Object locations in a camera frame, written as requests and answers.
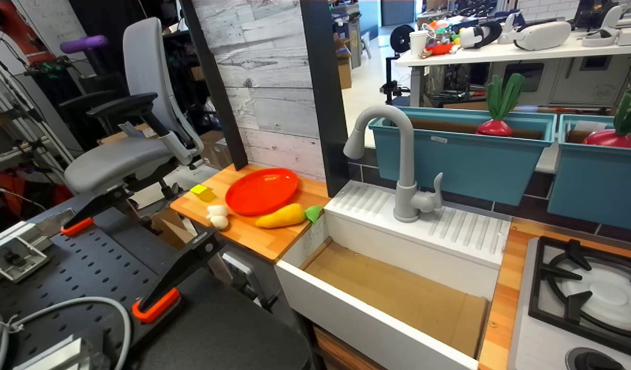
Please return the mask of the silver metal bracket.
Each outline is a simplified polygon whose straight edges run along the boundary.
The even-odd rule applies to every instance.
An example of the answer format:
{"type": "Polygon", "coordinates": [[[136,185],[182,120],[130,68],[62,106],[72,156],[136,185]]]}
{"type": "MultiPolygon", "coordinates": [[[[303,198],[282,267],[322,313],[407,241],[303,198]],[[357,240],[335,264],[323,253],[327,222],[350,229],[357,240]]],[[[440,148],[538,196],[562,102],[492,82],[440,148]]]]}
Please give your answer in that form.
{"type": "Polygon", "coordinates": [[[18,283],[45,264],[50,237],[36,224],[21,221],[0,233],[0,280],[18,283]]]}

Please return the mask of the black stove burner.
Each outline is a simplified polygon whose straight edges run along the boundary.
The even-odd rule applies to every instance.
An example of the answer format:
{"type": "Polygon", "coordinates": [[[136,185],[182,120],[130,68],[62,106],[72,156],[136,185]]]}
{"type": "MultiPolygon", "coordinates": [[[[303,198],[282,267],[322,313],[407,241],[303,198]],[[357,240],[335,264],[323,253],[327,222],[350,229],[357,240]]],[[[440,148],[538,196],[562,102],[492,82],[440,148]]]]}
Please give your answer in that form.
{"type": "Polygon", "coordinates": [[[590,347],[631,370],[630,256],[537,237],[520,292],[513,367],[567,370],[567,352],[590,347]]]}

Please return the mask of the white toy garlic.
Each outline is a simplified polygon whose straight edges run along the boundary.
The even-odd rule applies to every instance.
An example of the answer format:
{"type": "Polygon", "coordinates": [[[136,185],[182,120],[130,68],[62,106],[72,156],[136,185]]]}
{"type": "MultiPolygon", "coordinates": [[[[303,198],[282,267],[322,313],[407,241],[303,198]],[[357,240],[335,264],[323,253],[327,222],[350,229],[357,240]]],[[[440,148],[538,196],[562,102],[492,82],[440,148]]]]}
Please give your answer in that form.
{"type": "Polygon", "coordinates": [[[214,229],[226,229],[230,224],[228,216],[229,211],[225,205],[210,205],[207,207],[206,218],[214,229]]]}

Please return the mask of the white sink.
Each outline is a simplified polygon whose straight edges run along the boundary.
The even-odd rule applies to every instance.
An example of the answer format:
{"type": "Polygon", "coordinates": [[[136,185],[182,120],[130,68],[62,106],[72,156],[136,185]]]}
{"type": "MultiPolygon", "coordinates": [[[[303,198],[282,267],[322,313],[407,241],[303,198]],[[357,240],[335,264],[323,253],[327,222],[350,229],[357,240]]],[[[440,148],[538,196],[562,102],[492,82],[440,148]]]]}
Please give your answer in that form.
{"type": "Polygon", "coordinates": [[[290,307],[388,370],[477,370],[511,219],[446,203],[413,223],[350,181],[276,262],[290,307]]]}

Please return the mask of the teal planter box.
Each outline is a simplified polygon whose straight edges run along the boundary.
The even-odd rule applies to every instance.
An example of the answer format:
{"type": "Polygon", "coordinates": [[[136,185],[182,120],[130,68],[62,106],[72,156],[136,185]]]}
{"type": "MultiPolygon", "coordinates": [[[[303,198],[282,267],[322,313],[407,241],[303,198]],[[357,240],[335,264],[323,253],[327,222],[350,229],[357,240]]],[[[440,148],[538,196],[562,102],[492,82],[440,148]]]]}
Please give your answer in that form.
{"type": "Polygon", "coordinates": [[[414,178],[432,187],[442,173],[445,192],[514,205],[520,203],[543,150],[555,138],[557,116],[512,112],[511,137],[483,136],[486,110],[402,107],[414,132],[414,178]]]}
{"type": "Polygon", "coordinates": [[[631,149],[585,145],[610,116],[563,114],[548,212],[631,230],[631,149]]]}

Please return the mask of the black spool on stand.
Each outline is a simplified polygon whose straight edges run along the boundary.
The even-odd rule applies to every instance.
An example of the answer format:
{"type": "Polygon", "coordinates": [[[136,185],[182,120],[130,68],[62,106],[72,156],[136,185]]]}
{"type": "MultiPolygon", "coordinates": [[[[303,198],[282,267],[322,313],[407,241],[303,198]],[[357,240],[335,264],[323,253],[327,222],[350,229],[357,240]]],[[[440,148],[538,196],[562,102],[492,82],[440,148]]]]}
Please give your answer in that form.
{"type": "Polygon", "coordinates": [[[384,59],[385,82],[380,87],[380,93],[385,96],[386,105],[393,105],[395,103],[402,107],[408,105],[408,99],[404,97],[404,95],[409,95],[411,93],[411,89],[403,86],[400,82],[391,77],[391,67],[393,61],[397,61],[402,54],[411,49],[411,40],[409,35],[412,31],[414,31],[414,28],[408,24],[403,24],[393,29],[390,34],[389,45],[393,50],[394,55],[384,59]]]}

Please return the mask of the white black headset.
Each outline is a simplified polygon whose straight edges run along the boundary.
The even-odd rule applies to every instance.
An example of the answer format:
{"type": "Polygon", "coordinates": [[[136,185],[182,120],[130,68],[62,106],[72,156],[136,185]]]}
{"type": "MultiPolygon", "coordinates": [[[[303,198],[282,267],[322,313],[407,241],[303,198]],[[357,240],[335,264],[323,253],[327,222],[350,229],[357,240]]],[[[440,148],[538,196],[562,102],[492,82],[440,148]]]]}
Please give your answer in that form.
{"type": "Polygon", "coordinates": [[[489,21],[473,27],[461,28],[460,45],[463,49],[478,49],[496,41],[502,33],[499,22],[489,21]]]}

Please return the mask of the white power outlet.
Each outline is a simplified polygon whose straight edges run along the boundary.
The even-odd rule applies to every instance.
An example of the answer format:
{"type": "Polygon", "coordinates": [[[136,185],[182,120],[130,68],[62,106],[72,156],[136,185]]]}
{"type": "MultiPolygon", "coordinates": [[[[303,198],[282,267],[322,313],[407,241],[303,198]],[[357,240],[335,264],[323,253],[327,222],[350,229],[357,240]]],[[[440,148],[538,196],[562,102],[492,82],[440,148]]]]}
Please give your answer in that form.
{"type": "Polygon", "coordinates": [[[230,273],[232,285],[250,300],[261,304],[266,296],[252,264],[233,251],[224,252],[222,258],[230,273]]]}

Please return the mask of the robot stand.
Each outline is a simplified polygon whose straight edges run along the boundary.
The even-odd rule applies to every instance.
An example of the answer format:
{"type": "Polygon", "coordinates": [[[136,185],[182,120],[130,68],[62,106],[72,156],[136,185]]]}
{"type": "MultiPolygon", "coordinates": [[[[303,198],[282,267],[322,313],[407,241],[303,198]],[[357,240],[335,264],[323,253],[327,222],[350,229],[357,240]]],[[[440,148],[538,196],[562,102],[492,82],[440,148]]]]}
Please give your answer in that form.
{"type": "MultiPolygon", "coordinates": [[[[96,216],[76,237],[50,239],[49,258],[20,283],[0,281],[4,321],[21,320],[78,297],[106,297],[126,309],[148,293],[179,251],[116,209],[96,216]]],[[[307,370],[308,341],[296,330],[221,283],[202,267],[178,286],[176,313],[144,325],[132,318],[133,340],[125,370],[307,370]]],[[[119,311],[88,302],[25,323],[9,337],[10,370],[71,335],[87,335],[115,365],[124,344],[119,311]]]]}

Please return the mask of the red toy radish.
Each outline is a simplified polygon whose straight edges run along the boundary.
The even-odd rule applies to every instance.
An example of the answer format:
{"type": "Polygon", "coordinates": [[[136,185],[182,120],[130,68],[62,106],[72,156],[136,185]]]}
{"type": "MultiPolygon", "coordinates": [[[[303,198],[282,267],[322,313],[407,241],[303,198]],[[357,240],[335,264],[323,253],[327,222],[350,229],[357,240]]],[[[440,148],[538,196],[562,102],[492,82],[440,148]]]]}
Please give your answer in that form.
{"type": "Polygon", "coordinates": [[[631,149],[631,89],[625,92],[616,108],[613,128],[590,133],[583,144],[631,149]]]}
{"type": "Polygon", "coordinates": [[[522,93],[525,77],[513,73],[505,80],[494,75],[486,86],[486,103],[490,120],[477,128],[478,135],[511,137],[512,129],[505,117],[516,107],[522,93]]]}

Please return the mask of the black clamp orange pads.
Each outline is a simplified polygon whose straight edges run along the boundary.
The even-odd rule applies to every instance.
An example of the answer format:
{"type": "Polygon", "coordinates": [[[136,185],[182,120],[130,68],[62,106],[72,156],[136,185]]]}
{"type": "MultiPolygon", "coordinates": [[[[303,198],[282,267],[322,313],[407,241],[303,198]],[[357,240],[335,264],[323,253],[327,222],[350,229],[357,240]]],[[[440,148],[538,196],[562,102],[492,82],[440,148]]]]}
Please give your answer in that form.
{"type": "Polygon", "coordinates": [[[104,194],[93,197],[82,209],[76,212],[61,227],[60,233],[64,236],[73,237],[94,224],[94,216],[113,208],[131,197],[134,192],[124,186],[115,187],[104,194]]]}
{"type": "Polygon", "coordinates": [[[181,300],[178,286],[207,265],[223,247],[216,229],[206,229],[193,237],[177,259],[143,298],[132,305],[132,315],[143,324],[157,321],[181,300]]]}

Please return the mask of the heap of colourful toys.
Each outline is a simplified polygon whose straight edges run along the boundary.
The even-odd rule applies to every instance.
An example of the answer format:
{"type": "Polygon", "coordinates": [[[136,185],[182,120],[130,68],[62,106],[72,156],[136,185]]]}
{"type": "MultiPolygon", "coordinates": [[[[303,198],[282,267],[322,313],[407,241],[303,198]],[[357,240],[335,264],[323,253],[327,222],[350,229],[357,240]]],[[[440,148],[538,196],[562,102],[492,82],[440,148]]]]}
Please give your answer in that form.
{"type": "Polygon", "coordinates": [[[422,59],[454,53],[461,47],[460,35],[453,31],[447,19],[424,23],[418,30],[424,31],[426,35],[425,47],[421,52],[422,59]]]}

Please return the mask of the yellow block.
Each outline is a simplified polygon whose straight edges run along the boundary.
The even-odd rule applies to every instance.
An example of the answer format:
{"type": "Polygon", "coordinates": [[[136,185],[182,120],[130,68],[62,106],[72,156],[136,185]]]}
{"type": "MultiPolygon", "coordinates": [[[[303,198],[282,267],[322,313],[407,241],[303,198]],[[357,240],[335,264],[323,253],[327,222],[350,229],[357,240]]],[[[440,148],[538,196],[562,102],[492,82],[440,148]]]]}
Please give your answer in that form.
{"type": "Polygon", "coordinates": [[[200,201],[203,201],[205,203],[210,203],[214,199],[217,198],[217,195],[214,194],[214,192],[212,191],[212,188],[205,187],[204,185],[202,185],[200,183],[198,183],[197,185],[194,185],[190,189],[190,193],[193,196],[197,197],[197,199],[199,199],[200,201]]]}

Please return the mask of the white table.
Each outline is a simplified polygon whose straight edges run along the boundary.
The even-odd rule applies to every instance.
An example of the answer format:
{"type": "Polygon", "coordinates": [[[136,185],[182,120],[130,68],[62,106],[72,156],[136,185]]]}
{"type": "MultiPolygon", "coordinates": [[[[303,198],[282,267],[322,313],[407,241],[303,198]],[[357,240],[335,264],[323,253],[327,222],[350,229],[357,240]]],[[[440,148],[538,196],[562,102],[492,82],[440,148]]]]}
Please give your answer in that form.
{"type": "Polygon", "coordinates": [[[548,59],[566,59],[571,57],[591,56],[630,56],[631,58],[631,28],[626,35],[621,35],[616,41],[608,45],[587,46],[582,44],[583,31],[574,31],[560,46],[528,51],[513,44],[491,43],[480,49],[459,49],[443,55],[430,56],[421,59],[407,52],[396,61],[398,66],[411,68],[410,104],[413,107],[433,107],[434,102],[424,88],[424,75],[432,76],[432,67],[437,65],[465,65],[484,62],[510,62],[548,59]]]}

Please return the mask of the purple cylinder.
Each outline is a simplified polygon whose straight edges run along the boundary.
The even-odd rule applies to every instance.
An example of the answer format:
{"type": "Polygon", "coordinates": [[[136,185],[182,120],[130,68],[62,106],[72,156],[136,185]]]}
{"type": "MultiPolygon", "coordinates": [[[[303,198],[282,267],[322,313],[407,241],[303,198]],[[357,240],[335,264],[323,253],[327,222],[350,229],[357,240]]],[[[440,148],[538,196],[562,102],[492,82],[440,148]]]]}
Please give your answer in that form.
{"type": "Polygon", "coordinates": [[[60,49],[65,54],[86,52],[109,46],[109,40],[104,35],[87,36],[77,40],[66,41],[60,44],[60,49]]]}

